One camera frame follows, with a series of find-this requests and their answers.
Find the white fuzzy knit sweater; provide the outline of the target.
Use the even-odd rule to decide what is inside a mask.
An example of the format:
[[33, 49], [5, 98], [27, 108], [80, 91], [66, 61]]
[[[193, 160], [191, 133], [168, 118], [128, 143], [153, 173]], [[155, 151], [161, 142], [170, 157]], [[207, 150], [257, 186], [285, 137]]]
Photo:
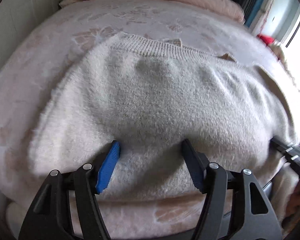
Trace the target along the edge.
[[273, 136], [300, 142], [298, 91], [281, 66], [240, 64], [186, 46], [119, 33], [71, 66], [42, 112], [29, 146], [42, 178], [69, 172], [113, 140], [121, 157], [102, 200], [195, 192], [180, 143], [222, 167], [251, 169], [265, 184], [281, 167]]

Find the red cloth item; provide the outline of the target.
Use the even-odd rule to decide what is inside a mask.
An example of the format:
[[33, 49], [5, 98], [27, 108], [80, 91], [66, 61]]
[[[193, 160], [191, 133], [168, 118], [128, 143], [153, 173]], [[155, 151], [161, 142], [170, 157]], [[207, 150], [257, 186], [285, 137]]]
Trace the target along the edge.
[[258, 34], [256, 37], [259, 38], [266, 46], [270, 46], [275, 42], [275, 39], [272, 38], [271, 36]]

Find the pink floral bed blanket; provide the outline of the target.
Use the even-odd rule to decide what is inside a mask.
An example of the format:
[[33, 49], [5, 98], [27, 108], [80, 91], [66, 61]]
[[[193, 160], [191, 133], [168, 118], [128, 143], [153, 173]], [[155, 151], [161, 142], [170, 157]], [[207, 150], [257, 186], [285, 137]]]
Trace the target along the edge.
[[[286, 72], [273, 52], [242, 24], [192, 5], [94, 0], [65, 7], [28, 36], [0, 73], [0, 191], [11, 200], [10, 222], [23, 221], [49, 173], [42, 178], [32, 174], [29, 146], [53, 91], [89, 50], [119, 33], [186, 46], [245, 65], [268, 68], [278, 63]], [[279, 219], [296, 184], [295, 175], [282, 174], [282, 158], [281, 163], [271, 178]], [[196, 188], [191, 194], [150, 200], [108, 201], [101, 195], [97, 199], [102, 216], [114, 238], [156, 237], [191, 229], [204, 200]]]

